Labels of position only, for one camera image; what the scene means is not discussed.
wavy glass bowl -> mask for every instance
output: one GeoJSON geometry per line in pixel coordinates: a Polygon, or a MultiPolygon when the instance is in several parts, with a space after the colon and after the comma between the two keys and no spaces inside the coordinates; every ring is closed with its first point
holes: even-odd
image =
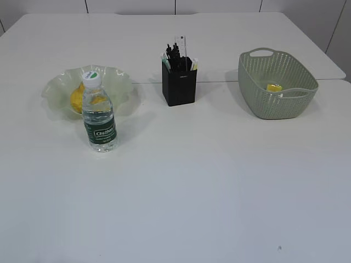
{"type": "Polygon", "coordinates": [[[128,93],[133,90],[129,75],[114,67],[89,65],[66,70],[49,81],[42,92],[42,97],[47,99],[48,106],[52,111],[61,112],[74,119],[82,116],[72,108],[70,97],[81,84],[82,74],[86,71],[100,73],[102,85],[110,97],[115,111],[128,99],[128,93]]]}

ruler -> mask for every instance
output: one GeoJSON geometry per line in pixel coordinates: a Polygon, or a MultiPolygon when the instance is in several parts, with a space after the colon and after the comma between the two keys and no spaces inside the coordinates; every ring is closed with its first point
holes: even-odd
{"type": "Polygon", "coordinates": [[[176,36],[174,38],[174,41],[176,42],[176,44],[179,47],[180,57],[182,57],[182,56],[187,57],[185,36],[176,36]]]}

white wall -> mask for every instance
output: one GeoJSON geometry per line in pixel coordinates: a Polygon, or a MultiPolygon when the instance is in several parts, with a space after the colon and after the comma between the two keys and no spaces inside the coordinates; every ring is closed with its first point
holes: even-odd
{"type": "Polygon", "coordinates": [[[258,12],[261,0],[176,0],[176,14],[258,12]]]}
{"type": "Polygon", "coordinates": [[[263,0],[262,12],[282,12],[324,52],[345,0],[263,0]]]}
{"type": "Polygon", "coordinates": [[[89,13],[174,14],[174,0],[87,0],[89,13]]]}
{"type": "Polygon", "coordinates": [[[351,82],[351,0],[347,0],[327,55],[346,73],[351,82]]]}
{"type": "Polygon", "coordinates": [[[84,0],[0,0],[0,18],[5,30],[24,14],[86,13],[84,0]]]}

water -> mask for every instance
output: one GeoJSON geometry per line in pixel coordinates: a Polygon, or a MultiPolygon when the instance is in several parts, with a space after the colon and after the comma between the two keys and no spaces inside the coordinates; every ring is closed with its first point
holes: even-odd
{"type": "Polygon", "coordinates": [[[97,152],[115,148],[117,130],[114,110],[110,98],[101,87],[84,90],[82,114],[91,147],[97,152]]]}

basket handle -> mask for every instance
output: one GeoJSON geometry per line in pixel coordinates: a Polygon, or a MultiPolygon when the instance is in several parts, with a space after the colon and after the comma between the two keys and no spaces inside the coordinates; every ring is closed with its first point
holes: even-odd
{"type": "Polygon", "coordinates": [[[268,56],[273,56],[273,54],[276,53],[276,50],[271,49],[271,48],[255,48],[255,49],[252,49],[251,51],[248,51],[247,53],[249,54],[249,56],[251,56],[251,54],[256,52],[256,51],[270,51],[270,52],[272,52],[272,54],[268,55],[268,56]]]}
{"type": "Polygon", "coordinates": [[[303,88],[292,88],[292,89],[286,89],[286,90],[283,90],[281,92],[274,92],[274,93],[277,93],[277,95],[279,94],[288,94],[288,93],[291,93],[291,92],[304,92],[305,94],[302,95],[302,96],[293,96],[293,97],[279,97],[279,99],[293,99],[293,98],[302,98],[302,97],[305,97],[307,96],[308,94],[310,93],[314,93],[315,90],[310,90],[310,89],[303,89],[303,88]]]}

